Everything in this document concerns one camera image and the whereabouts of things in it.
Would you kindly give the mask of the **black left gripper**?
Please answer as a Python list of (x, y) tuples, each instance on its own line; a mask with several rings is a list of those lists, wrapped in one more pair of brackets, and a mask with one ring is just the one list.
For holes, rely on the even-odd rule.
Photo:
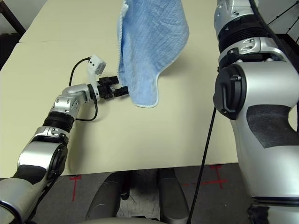
[(113, 97), (116, 98), (129, 94), (127, 86), (114, 89), (113, 85), (118, 83), (119, 80), (117, 76), (99, 78), (97, 87), (100, 98), (110, 99)]

